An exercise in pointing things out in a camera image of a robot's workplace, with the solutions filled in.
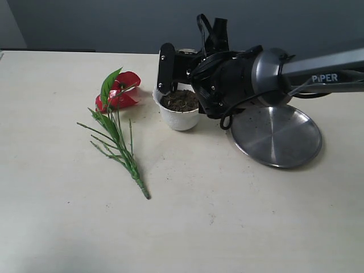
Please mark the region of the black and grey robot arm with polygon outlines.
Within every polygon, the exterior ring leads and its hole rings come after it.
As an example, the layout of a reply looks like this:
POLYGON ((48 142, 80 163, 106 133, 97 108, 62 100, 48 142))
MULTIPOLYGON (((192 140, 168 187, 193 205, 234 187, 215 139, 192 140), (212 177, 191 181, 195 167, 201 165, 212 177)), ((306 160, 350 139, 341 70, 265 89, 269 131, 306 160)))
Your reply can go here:
POLYGON ((363 49, 298 59, 282 49, 185 53, 170 43, 160 49, 157 91, 187 84, 200 113, 225 119, 248 107, 277 107, 292 97, 315 98, 363 91, 363 49))

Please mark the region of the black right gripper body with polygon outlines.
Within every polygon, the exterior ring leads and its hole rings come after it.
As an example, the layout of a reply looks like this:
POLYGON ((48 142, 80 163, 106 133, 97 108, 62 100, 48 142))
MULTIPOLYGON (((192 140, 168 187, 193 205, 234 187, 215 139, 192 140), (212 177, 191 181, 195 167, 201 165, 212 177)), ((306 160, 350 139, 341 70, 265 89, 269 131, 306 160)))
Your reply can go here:
POLYGON ((249 87, 251 65, 261 45, 244 51, 208 50, 194 54, 176 53, 173 80, 192 87, 198 99, 198 112, 220 119, 234 103, 253 95, 249 87))

